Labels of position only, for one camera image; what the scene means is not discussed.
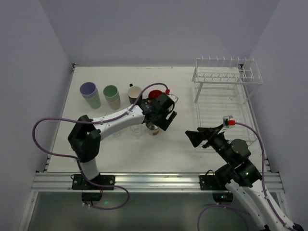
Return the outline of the red mug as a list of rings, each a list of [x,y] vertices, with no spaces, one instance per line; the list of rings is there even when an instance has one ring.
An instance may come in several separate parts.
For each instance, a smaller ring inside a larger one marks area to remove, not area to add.
[[[163,92],[161,90],[152,90],[148,94],[148,98],[157,99]]]

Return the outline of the cream cup with brown band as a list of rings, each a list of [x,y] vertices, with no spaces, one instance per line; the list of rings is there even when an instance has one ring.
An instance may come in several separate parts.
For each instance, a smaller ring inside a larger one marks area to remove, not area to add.
[[[159,133],[159,127],[152,122],[147,122],[146,124],[147,131],[150,135],[154,136]]]

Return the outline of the black mug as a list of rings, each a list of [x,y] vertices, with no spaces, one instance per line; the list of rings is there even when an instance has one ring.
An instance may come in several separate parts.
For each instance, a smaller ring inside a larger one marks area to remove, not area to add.
[[[140,87],[130,84],[129,89],[128,89],[129,102],[131,104],[134,104],[134,102],[138,99],[141,92],[142,92],[142,89]]]

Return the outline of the tall green cup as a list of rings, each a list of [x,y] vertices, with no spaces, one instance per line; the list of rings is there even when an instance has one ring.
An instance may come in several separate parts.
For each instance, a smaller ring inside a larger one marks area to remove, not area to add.
[[[116,86],[108,85],[103,89],[103,94],[107,101],[113,102],[119,98],[119,92]]]

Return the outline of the beige cup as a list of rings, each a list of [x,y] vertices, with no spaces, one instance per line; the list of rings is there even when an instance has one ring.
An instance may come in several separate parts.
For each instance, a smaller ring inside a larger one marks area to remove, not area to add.
[[[118,97],[114,101],[107,101],[108,105],[110,106],[111,109],[113,110],[118,110],[121,106],[121,100],[120,97]]]

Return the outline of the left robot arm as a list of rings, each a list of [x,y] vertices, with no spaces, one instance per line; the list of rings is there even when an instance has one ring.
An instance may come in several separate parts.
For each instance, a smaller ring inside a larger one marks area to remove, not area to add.
[[[179,98],[162,93],[156,99],[142,99],[119,112],[90,119],[84,115],[75,123],[68,136],[71,148],[77,155],[78,166],[84,176],[92,180],[99,175],[96,156],[103,139],[125,128],[153,123],[166,131],[177,112],[175,104]]]

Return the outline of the clear glass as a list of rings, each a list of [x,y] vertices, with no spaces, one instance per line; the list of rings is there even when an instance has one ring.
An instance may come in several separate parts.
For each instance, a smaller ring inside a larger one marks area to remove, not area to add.
[[[134,136],[140,136],[142,134],[142,124],[130,126],[130,130]]]
[[[119,137],[119,136],[122,135],[122,133],[123,133],[123,130],[119,130],[119,131],[113,133],[113,137]]]

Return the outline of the light green cup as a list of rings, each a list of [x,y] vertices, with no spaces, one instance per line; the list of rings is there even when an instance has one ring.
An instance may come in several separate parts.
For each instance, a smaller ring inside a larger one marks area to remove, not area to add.
[[[98,109],[101,107],[101,100],[99,93],[96,93],[91,98],[85,98],[85,100],[92,109]]]

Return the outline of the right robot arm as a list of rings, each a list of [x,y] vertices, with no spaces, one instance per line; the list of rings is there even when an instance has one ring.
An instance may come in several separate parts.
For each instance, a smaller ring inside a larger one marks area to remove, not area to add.
[[[226,164],[215,171],[215,181],[225,187],[246,209],[260,231],[301,231],[302,226],[292,222],[278,206],[265,185],[265,168],[259,171],[250,161],[246,141],[225,139],[224,129],[237,125],[231,119],[215,128],[187,130],[185,134],[193,147],[203,141],[203,148],[211,147]]]

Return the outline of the purple cup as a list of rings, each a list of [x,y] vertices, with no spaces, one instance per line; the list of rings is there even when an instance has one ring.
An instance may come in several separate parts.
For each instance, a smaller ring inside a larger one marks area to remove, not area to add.
[[[83,83],[80,86],[79,91],[85,99],[93,98],[98,93],[98,89],[93,82]]]

